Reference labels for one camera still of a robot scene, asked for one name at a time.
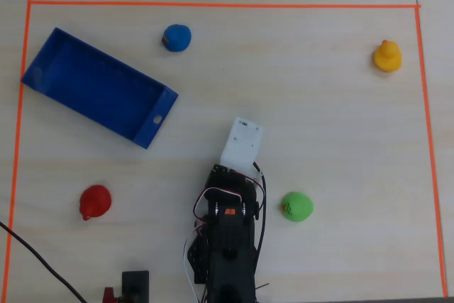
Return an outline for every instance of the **yellow rubber duck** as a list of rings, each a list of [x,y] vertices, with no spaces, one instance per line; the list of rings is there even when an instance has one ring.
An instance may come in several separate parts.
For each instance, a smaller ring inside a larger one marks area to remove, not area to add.
[[[374,62],[383,71],[396,71],[402,66],[402,54],[395,42],[383,40],[374,52]]]

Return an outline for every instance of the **white wire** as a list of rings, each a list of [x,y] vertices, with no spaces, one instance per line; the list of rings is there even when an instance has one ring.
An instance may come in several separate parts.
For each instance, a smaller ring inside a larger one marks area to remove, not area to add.
[[[227,189],[222,189],[222,188],[218,188],[218,187],[208,187],[208,188],[204,189],[204,191],[199,195],[199,198],[196,201],[196,206],[194,207],[194,214],[195,215],[196,215],[197,206],[199,205],[199,202],[200,202],[201,198],[203,198],[205,193],[207,193],[210,189],[217,189],[218,191],[221,191],[221,192],[224,192],[224,193],[227,193],[227,194],[236,195],[238,198],[240,198],[240,201],[243,202],[243,197],[239,193],[235,193],[235,192],[232,192],[232,191],[228,191]],[[200,222],[203,223],[203,221],[197,215],[196,215],[196,218],[197,218],[197,220],[199,220]]]
[[[260,210],[262,209],[262,207],[263,207],[263,199],[264,199],[265,196],[266,196],[265,190],[263,189],[263,186],[262,186],[256,179],[254,179],[253,177],[249,177],[249,176],[247,176],[246,174],[243,174],[243,173],[241,173],[241,172],[237,172],[236,170],[234,170],[234,172],[235,172],[235,173],[238,173],[239,175],[244,176],[246,179],[248,179],[248,180],[254,182],[258,187],[260,187],[260,189],[262,190],[262,193],[263,193],[262,203],[260,204],[260,207],[259,207],[259,209],[258,209],[258,210],[260,211]]]
[[[197,226],[194,230],[192,230],[191,234],[189,235],[189,237],[186,239],[186,241],[184,242],[184,246],[183,246],[183,265],[184,265],[184,269],[186,270],[186,277],[187,277],[187,280],[189,282],[189,285],[191,285],[191,289],[192,289],[192,292],[194,293],[194,296],[196,297],[196,300],[198,303],[200,303],[200,299],[197,297],[197,294],[196,294],[196,290],[194,289],[194,286],[192,285],[192,281],[191,281],[191,278],[189,278],[189,273],[187,271],[187,266],[186,266],[186,245],[187,245],[187,242],[189,240],[189,238],[192,237],[192,234],[199,228],[199,226]]]

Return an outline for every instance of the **light wood surface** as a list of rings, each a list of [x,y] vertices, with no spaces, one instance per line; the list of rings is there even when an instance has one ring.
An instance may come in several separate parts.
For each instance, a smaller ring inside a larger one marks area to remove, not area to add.
[[[1,2],[0,9],[7,13],[0,32],[8,38],[0,41],[7,65],[0,70],[5,221],[25,4]],[[194,34],[181,55],[154,43],[175,21]],[[271,302],[441,296],[413,10],[34,6],[28,63],[55,26],[180,93],[152,146],[142,150],[25,91],[15,227],[90,302],[100,302],[104,286],[118,288],[121,271],[144,268],[151,302],[191,302],[181,261],[191,205],[237,115],[266,128],[258,161],[271,205],[257,281],[271,285],[262,296]],[[383,38],[404,52],[404,68],[392,77],[370,65]],[[87,224],[77,200],[94,182],[109,186],[114,206]],[[273,210],[292,190],[314,200],[314,215],[303,224]],[[0,250],[4,245],[0,239]],[[13,242],[8,302],[32,298],[74,302]]]
[[[431,105],[448,289],[454,290],[454,80],[451,45],[453,0],[419,0],[428,94]]]

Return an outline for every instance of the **orange tape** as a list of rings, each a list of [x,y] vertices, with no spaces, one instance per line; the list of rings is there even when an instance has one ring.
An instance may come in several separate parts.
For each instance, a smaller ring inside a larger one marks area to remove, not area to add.
[[[446,281],[445,253],[444,253],[444,248],[443,248],[443,229],[441,227],[440,199],[438,198],[437,170],[436,170],[436,164],[435,164],[435,152],[433,151],[433,138],[432,138],[432,128],[431,128],[431,112],[429,110],[429,105],[428,105],[426,68],[424,66],[423,39],[422,39],[422,35],[421,35],[421,22],[419,20],[419,9],[418,8],[414,9],[414,18],[416,21],[416,34],[418,36],[419,67],[421,68],[421,81],[422,81],[422,85],[423,85],[424,110],[426,112],[428,152],[431,157],[433,201],[435,204],[435,218],[436,218],[436,225],[437,225],[438,261],[440,263],[441,287],[443,289],[443,297],[447,297],[448,296],[448,284]]]
[[[229,3],[184,3],[174,1],[67,1],[31,0],[41,5],[120,5],[120,6],[184,6],[184,7],[224,7],[244,9],[415,9],[419,4],[229,4]]]
[[[31,11],[31,0],[27,0],[26,24],[25,24],[24,33],[23,33],[21,77],[26,72],[28,29],[30,28],[30,11]],[[13,179],[11,181],[11,200],[9,202],[8,227],[10,229],[13,229],[14,206],[16,203],[17,171],[18,171],[18,164],[19,164],[19,145],[21,144],[22,100],[23,100],[23,83],[19,81],[19,99],[18,99],[18,105],[17,105],[17,118],[16,118],[16,141],[14,143]],[[1,303],[6,303],[10,258],[11,258],[11,234],[8,233],[8,236],[6,237],[6,256],[5,256],[5,268],[4,268],[4,274],[3,274],[3,287],[1,289]]]
[[[433,139],[431,129],[431,115],[428,105],[426,70],[424,67],[423,44],[421,37],[421,23],[419,20],[420,4],[377,4],[377,5],[355,5],[355,4],[222,4],[222,3],[184,3],[184,2],[161,2],[161,1],[59,1],[59,0],[27,0],[26,23],[23,36],[21,77],[26,69],[26,55],[28,46],[28,32],[30,28],[31,5],[117,5],[117,6],[186,6],[186,7],[217,7],[217,8],[244,8],[244,9],[414,9],[416,21],[416,34],[418,38],[419,62],[421,68],[421,81],[423,87],[424,109],[426,112],[426,126],[428,134],[429,155],[431,159],[431,172],[433,182],[433,199],[435,203],[436,228],[438,238],[438,257],[440,263],[441,285],[443,296],[448,296],[448,285],[446,282],[445,261],[443,251],[443,232],[441,226],[440,203],[438,197],[438,184],[436,176],[435,153],[433,151]],[[16,119],[16,141],[14,145],[13,177],[11,182],[11,201],[9,208],[9,228],[13,228],[14,207],[16,201],[16,185],[18,174],[19,147],[21,140],[21,119],[23,103],[23,84],[19,85],[18,108]],[[4,268],[3,288],[1,292],[1,303],[6,303],[8,289],[8,277],[11,258],[11,235],[6,238],[6,258]]]

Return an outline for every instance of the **blue plastic container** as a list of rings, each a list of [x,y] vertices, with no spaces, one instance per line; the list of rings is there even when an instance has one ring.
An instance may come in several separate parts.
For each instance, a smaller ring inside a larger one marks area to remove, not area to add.
[[[22,82],[148,148],[178,94],[55,28]]]

